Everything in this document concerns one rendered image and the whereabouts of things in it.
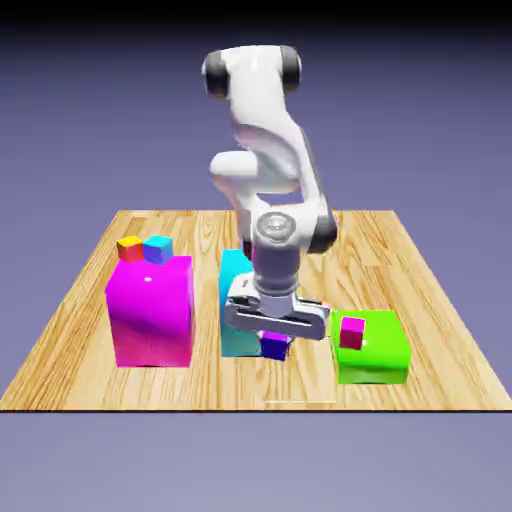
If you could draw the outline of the small magenta cube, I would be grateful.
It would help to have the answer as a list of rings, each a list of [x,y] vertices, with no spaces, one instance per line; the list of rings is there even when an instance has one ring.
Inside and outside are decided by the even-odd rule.
[[[340,347],[360,350],[364,341],[365,324],[364,318],[343,316],[340,323]]]

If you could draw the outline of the small purple cube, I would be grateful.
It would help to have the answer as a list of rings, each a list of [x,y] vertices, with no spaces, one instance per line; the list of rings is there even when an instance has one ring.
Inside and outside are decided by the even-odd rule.
[[[293,339],[282,333],[263,331],[260,337],[261,353],[264,358],[284,361]]]

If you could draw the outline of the large green box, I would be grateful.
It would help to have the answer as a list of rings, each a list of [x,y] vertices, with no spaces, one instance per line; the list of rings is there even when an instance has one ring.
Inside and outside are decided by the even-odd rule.
[[[340,347],[343,316],[366,320],[360,350]],[[339,384],[404,384],[411,347],[393,310],[333,311],[329,327],[333,362]]]

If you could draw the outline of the small orange cube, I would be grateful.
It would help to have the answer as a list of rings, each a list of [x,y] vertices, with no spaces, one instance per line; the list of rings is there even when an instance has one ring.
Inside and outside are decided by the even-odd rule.
[[[120,260],[132,263],[144,259],[143,241],[136,235],[130,235],[116,241]]]

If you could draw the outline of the small cyan cube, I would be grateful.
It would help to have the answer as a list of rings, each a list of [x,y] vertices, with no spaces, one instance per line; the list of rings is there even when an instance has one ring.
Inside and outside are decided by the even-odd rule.
[[[173,257],[172,238],[152,235],[143,242],[143,255],[146,262],[163,265]]]

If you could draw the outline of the large magenta box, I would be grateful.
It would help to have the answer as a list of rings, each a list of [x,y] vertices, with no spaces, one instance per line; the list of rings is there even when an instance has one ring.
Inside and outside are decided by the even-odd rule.
[[[119,261],[105,288],[119,367],[188,367],[195,335],[192,258]]]

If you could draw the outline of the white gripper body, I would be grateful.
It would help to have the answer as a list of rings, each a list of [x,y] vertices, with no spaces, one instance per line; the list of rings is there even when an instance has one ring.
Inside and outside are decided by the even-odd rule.
[[[330,307],[322,302],[294,296],[289,313],[272,317],[262,312],[260,306],[250,305],[246,298],[229,298],[224,309],[224,321],[244,331],[268,331],[293,338],[322,340],[330,312]]]

